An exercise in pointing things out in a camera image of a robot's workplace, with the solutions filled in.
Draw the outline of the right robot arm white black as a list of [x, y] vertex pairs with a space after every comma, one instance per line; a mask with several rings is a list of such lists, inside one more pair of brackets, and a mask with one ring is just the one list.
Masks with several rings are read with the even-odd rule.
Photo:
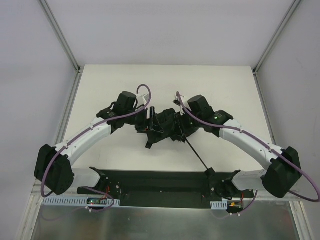
[[185, 100], [177, 94], [174, 103], [180, 107], [180, 115], [193, 125], [232, 143], [262, 166], [261, 170], [233, 172], [223, 184], [227, 192], [266, 190], [281, 199], [301, 178], [299, 154], [293, 147], [282, 148], [261, 140], [244, 130], [232, 115], [214, 111], [202, 95]]

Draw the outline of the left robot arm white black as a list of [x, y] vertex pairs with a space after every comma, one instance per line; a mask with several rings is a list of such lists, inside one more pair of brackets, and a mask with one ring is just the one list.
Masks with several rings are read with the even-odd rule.
[[91, 192], [106, 193], [106, 177], [99, 170], [75, 168], [75, 162], [96, 143], [111, 136], [138, 115], [149, 113], [152, 94], [123, 91], [117, 101], [99, 114], [76, 135], [54, 146], [43, 145], [38, 152], [34, 177], [41, 182], [40, 194], [47, 198], [62, 195], [69, 188], [83, 188]]

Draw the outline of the black folding umbrella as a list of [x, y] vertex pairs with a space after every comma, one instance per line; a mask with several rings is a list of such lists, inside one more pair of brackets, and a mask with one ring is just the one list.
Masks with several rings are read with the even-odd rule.
[[[192, 146], [190, 141], [188, 140], [188, 137], [179, 137], [175, 135], [175, 114], [177, 112], [170, 108], [167, 110], [164, 110], [163, 112], [159, 113], [163, 115], [163, 120], [161, 121], [161, 126], [163, 127], [164, 133], [157, 133], [153, 131], [144, 131], [143, 127], [143, 133], [147, 135], [147, 143], [146, 148], [150, 149], [154, 144], [159, 143], [165, 139], [171, 139], [173, 142], [183, 142], [189, 145], [189, 147], [192, 149], [194, 154], [198, 157], [198, 159], [201, 161], [203, 166], [205, 167], [206, 171], [204, 172], [207, 177], [213, 177], [216, 172], [213, 168], [209, 168], [203, 159], [200, 157], [198, 152], [195, 150], [195, 148]], [[195, 123], [194, 120], [192, 120], [193, 123], [197, 126], [197, 130], [199, 129], [199, 126]]]

